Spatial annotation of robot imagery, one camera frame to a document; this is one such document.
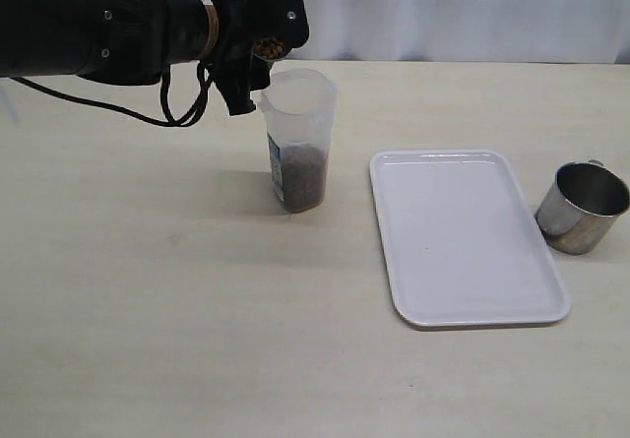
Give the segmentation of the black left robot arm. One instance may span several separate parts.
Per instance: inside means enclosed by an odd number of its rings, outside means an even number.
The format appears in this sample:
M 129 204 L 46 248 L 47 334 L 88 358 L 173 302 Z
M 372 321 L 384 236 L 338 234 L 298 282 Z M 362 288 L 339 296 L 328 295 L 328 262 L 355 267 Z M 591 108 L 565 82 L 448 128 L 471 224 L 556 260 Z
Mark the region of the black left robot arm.
M 159 85 L 159 125 L 184 128 L 217 89 L 230 115 L 251 113 L 276 61 L 303 46 L 303 0 L 1 0 L 1 74 L 27 87 L 38 76 L 77 76 L 122 87 Z M 171 69 L 196 64 L 189 110 L 168 109 Z

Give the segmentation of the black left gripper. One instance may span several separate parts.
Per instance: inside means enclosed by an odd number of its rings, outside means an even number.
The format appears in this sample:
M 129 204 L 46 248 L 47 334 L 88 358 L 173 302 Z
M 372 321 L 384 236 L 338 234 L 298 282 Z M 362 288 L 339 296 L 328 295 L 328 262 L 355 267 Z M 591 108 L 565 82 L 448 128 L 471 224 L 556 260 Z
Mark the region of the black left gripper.
M 271 82 L 271 64 L 252 56 L 254 0 L 211 0 L 213 45 L 202 52 L 201 62 L 212 75 L 230 116 L 252 113 L 256 105 L 251 93 L 266 89 Z M 264 36 L 282 41 L 290 51 L 309 38 L 303 0 L 265 0 L 269 27 Z

